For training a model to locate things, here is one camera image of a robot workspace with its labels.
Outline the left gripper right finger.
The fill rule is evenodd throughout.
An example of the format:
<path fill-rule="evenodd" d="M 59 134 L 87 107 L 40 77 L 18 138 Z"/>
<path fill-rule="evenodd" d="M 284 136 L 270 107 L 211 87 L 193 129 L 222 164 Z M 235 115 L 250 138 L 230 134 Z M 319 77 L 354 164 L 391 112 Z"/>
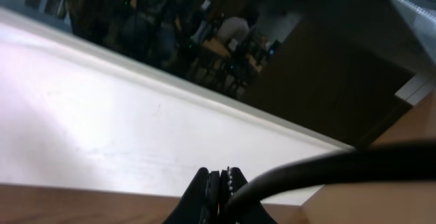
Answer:
<path fill-rule="evenodd" d="M 258 198 L 245 192 L 248 180 L 238 167 L 221 171 L 219 179 L 218 223 L 276 224 Z"/>

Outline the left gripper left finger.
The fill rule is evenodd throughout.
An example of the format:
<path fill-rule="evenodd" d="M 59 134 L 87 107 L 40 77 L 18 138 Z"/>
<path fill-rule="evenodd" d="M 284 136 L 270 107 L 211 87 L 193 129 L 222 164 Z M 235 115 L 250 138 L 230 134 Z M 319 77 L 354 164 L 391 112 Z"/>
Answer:
<path fill-rule="evenodd" d="M 219 171 L 201 167 L 163 224 L 216 223 L 219 205 Z"/>

